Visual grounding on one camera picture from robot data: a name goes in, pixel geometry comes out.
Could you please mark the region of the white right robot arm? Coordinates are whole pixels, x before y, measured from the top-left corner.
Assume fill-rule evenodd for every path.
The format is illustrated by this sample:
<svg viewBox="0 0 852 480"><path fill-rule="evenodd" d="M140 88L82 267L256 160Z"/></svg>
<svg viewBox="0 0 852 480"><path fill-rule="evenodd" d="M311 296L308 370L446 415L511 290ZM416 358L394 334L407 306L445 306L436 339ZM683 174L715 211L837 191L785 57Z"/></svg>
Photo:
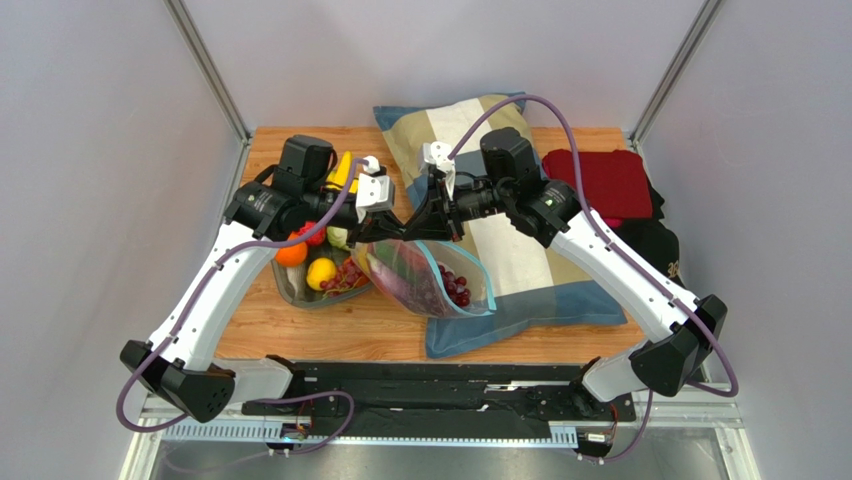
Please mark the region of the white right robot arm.
<svg viewBox="0 0 852 480"><path fill-rule="evenodd" d="M516 231L588 274L640 326L644 338L621 353L587 363L570 383L582 406L649 390L676 396L704 360L725 361L719 335L728 309L666 279L590 209L568 183L544 176L530 141L511 127L482 139L486 170L458 185L455 149L443 142L418 149L415 172L424 197L406 226L409 240L459 240L469 221L503 215Z"/></svg>

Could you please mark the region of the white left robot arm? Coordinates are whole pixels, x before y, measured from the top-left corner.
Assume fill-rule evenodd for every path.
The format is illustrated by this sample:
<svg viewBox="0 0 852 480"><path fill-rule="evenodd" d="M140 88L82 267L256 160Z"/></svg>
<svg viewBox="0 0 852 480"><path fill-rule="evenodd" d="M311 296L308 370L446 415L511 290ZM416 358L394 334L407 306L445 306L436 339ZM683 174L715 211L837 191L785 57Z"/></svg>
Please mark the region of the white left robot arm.
<svg viewBox="0 0 852 480"><path fill-rule="evenodd" d="M119 422L147 430L125 413L135 384L177 408L177 422L206 423L233 403L282 398L293 378L287 361L215 359L226 326L279 250L305 244L326 226L380 239L399 235L394 196L395 185L375 157L343 165L327 141L288 138L280 160L236 190L210 253L161 326L122 348L119 358L131 376L116 403Z"/></svg>

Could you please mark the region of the clear zip top bag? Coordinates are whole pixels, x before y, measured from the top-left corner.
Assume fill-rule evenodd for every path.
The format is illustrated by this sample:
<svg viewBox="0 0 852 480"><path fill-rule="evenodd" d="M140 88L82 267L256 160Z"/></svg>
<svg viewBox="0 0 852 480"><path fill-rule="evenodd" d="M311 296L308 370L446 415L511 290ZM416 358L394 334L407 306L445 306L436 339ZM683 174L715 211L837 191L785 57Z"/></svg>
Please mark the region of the clear zip top bag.
<svg viewBox="0 0 852 480"><path fill-rule="evenodd" d="M496 312L491 277L472 254L450 242L383 240L359 243L355 264L383 294L409 312L433 319L474 318ZM438 264L467 278L471 304L460 308L444 291Z"/></svg>

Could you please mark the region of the dark red grape bunch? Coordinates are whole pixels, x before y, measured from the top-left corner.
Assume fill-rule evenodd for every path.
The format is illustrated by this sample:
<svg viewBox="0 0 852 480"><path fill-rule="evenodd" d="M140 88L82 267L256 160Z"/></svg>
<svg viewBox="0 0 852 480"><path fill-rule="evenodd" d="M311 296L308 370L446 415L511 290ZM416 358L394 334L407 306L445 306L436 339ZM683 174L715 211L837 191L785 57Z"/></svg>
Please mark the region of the dark red grape bunch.
<svg viewBox="0 0 852 480"><path fill-rule="evenodd" d="M455 271L442 263L438 264L438 270L444 291L452 303L460 308L467 308L471 304L471 291L467 286L467 278L457 276Z"/></svg>

